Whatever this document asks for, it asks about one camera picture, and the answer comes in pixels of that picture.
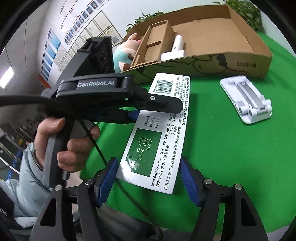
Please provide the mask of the narrow brown cardboard tray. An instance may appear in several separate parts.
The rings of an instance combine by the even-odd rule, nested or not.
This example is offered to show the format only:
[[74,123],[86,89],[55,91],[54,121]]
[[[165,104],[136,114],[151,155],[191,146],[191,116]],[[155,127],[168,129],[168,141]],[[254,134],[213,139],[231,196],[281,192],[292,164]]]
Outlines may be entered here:
[[174,30],[168,20],[150,25],[135,54],[131,68],[159,62],[161,54],[170,52],[173,37]]

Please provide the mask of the white handheld lint remover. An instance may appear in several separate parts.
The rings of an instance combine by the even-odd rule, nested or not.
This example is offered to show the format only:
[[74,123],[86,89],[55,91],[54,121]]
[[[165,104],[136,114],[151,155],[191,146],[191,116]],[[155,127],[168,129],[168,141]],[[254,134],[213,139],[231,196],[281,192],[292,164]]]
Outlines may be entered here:
[[171,51],[162,53],[160,60],[167,61],[167,60],[186,57],[187,53],[183,48],[184,48],[183,37],[181,35],[176,35]]

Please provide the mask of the large shallow cardboard box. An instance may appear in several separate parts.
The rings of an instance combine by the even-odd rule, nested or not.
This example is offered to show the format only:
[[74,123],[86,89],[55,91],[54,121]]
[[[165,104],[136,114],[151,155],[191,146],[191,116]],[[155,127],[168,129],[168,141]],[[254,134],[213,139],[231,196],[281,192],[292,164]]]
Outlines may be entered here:
[[181,35],[184,58],[159,61],[124,71],[136,83],[151,82],[157,73],[188,76],[245,75],[264,77],[272,53],[257,33],[240,15],[226,5],[195,6],[156,16],[135,25],[123,39],[137,33],[143,39],[149,26],[168,20],[176,35]]

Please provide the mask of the pink teal plush pig toy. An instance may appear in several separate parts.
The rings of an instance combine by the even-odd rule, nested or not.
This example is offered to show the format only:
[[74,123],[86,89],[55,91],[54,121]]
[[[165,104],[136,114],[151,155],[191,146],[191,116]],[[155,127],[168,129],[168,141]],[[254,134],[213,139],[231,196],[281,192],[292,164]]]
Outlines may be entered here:
[[116,48],[113,54],[115,73],[121,73],[131,68],[133,59],[141,43],[141,40],[136,40],[136,37],[137,33],[131,34],[125,42]]

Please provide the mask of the potted green plant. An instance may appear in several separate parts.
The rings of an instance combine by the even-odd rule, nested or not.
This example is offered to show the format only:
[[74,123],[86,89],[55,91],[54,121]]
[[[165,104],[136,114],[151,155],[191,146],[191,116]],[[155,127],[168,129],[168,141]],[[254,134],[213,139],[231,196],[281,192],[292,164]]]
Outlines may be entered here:
[[256,32],[265,33],[265,28],[262,24],[260,9],[257,8],[251,1],[226,0],[214,1],[214,4],[225,4],[232,8],[240,15],[248,25]]
[[126,25],[127,26],[126,32],[128,33],[132,29],[132,27],[137,25],[137,24],[140,24],[140,23],[142,23],[142,22],[144,22],[146,20],[149,20],[151,18],[154,18],[156,16],[160,16],[160,15],[163,15],[163,14],[164,14],[163,11],[157,11],[156,13],[153,13],[153,14],[144,14],[143,11],[142,11],[142,16],[136,18],[134,23]]

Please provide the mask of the light blue jacket sleeve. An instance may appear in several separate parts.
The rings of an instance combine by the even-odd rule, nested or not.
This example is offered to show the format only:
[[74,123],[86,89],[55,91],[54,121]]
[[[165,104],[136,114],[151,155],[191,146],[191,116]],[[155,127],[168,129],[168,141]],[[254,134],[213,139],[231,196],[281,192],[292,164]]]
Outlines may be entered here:
[[52,188],[42,184],[43,170],[35,157],[35,145],[23,152],[19,179],[1,180],[1,217],[11,229],[34,226]]

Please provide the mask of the white green printed carton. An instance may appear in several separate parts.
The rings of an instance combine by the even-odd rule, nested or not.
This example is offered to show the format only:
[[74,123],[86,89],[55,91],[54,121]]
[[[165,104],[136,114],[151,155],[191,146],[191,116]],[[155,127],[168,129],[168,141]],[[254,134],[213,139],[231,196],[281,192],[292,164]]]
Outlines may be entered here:
[[149,94],[182,101],[178,113],[140,111],[116,177],[130,184],[172,194],[183,150],[190,99],[189,76],[157,73]]

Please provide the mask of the left potted green plant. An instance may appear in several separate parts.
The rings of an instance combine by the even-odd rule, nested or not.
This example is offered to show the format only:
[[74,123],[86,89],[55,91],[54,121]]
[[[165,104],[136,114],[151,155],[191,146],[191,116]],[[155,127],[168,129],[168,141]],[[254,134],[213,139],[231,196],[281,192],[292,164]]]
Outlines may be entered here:
[[140,24],[140,23],[142,23],[142,22],[144,22],[146,20],[149,20],[151,18],[154,18],[156,16],[160,16],[160,15],[163,15],[163,14],[164,14],[163,11],[157,11],[156,13],[153,13],[153,14],[144,14],[143,11],[142,11],[142,16],[136,18],[134,23],[126,25],[127,26],[126,32],[128,33],[132,29],[132,27],[137,25],[137,24]]

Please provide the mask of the white folding phone stand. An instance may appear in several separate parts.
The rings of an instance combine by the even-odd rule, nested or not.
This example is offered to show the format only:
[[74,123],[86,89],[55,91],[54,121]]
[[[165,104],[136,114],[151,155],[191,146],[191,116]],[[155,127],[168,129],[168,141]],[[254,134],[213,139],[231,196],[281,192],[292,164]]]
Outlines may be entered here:
[[220,86],[245,124],[251,125],[272,116],[271,100],[265,99],[246,76],[223,78]]

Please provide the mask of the green tablecloth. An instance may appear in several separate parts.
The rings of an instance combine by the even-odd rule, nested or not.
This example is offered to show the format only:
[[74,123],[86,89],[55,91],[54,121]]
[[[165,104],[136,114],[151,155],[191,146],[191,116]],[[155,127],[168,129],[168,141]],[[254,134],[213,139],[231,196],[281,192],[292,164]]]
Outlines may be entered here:
[[[295,217],[295,57],[263,33],[273,59],[264,79],[250,81],[272,102],[268,120],[245,125],[220,86],[221,77],[192,77],[182,156],[217,184],[240,183],[266,232]],[[97,140],[106,160],[121,160],[134,124],[100,123]],[[159,226],[192,232],[199,208],[189,199],[178,173],[172,195],[121,181],[121,185]],[[114,183],[106,204],[144,220],[142,212]]]

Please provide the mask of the right potted green plant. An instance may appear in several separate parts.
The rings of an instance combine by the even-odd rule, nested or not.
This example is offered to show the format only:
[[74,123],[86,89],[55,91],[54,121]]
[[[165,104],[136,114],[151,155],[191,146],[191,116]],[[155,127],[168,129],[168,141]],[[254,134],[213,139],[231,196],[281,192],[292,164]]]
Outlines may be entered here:
[[257,8],[251,1],[226,0],[214,1],[214,4],[225,4],[232,8],[240,15],[248,25],[256,32],[265,33],[265,28],[262,24],[260,9]]

